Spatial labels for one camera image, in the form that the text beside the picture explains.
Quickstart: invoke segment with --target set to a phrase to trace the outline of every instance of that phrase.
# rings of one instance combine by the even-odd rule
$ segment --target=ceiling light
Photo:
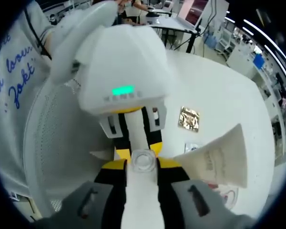
[[[273,41],[271,40],[270,37],[268,37],[267,34],[265,34],[263,31],[261,31],[258,27],[256,27],[254,24],[252,24],[251,22],[247,21],[246,19],[244,19],[244,22],[246,22],[248,25],[251,25],[253,28],[255,28],[257,31],[259,31],[264,37],[267,38],[267,40],[270,41],[270,43],[272,43],[273,46],[275,46],[275,48],[284,56],[284,58],[286,59],[286,56],[285,54],[283,53],[283,51],[278,47],[278,45]]]
[[[225,19],[228,20],[228,21],[230,21],[230,22],[232,22],[232,23],[235,23],[235,21],[232,20],[232,19],[230,19],[230,18],[225,17]]]
[[[279,59],[276,57],[276,55],[268,48],[267,45],[265,45],[265,48],[268,50],[268,52],[273,56],[273,58],[276,60],[276,62],[278,63],[278,65],[281,67],[283,73],[285,74],[286,76],[286,70],[285,68],[283,67],[282,63],[279,61]]]
[[[253,36],[254,34],[247,28],[243,27],[243,30],[245,30],[247,33],[249,33],[251,36]]]

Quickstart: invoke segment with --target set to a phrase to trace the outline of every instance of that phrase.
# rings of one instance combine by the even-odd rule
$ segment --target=white t-shirt
[[[27,6],[42,43],[52,30],[36,2]],[[0,175],[7,190],[29,196],[23,168],[26,119],[40,87],[50,73],[24,12],[0,46]]]

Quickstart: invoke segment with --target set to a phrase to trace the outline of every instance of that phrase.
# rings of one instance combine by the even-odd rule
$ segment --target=green led light
[[[114,88],[112,90],[112,94],[113,95],[129,94],[133,93],[133,91],[134,91],[134,86],[130,85],[130,86]]]

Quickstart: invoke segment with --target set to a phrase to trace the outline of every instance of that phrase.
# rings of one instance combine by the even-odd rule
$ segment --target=gold foil packet
[[[184,106],[181,107],[178,125],[187,130],[198,132],[199,113]]]

